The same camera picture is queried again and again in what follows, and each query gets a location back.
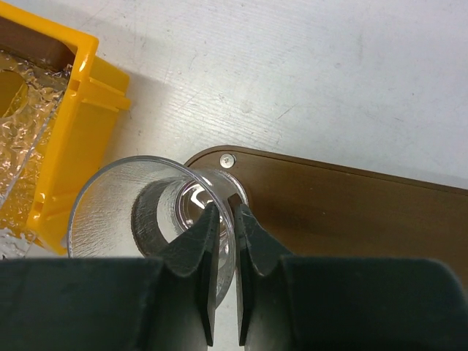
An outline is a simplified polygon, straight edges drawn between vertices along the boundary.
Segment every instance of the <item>brown object in bin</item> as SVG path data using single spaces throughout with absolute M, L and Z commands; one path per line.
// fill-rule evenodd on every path
M 73 65 L 75 60 L 75 54 L 63 42 L 1 16 L 0 49 L 56 71 Z
M 223 154 L 260 224 L 291 251 L 434 258 L 468 287 L 468 190 L 235 146 L 186 166 L 223 170 Z

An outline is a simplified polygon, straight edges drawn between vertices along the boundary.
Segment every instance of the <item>metal screw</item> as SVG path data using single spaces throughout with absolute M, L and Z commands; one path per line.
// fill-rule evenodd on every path
M 219 164 L 223 168 L 231 168 L 235 164 L 235 156 L 231 154 L 224 154 L 219 159 Z

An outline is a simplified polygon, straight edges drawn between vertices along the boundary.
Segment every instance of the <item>screw head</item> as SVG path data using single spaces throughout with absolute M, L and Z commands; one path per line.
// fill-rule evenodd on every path
M 235 156 L 231 154 L 224 154 L 219 159 L 219 164 L 223 168 L 231 168 L 235 164 Z

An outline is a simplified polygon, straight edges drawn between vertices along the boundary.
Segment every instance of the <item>scratched tabletop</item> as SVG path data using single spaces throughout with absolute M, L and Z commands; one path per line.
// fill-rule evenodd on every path
M 466 1 L 10 2 L 130 74 L 106 162 L 234 144 L 468 187 Z M 238 350 L 235 313 L 231 289 L 214 350 Z

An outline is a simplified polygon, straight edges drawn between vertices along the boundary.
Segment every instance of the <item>white surface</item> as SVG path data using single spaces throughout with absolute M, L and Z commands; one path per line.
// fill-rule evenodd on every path
M 465 1 L 10 2 L 132 75 L 107 161 L 236 144 L 468 187 Z M 231 290 L 214 350 L 235 321 Z

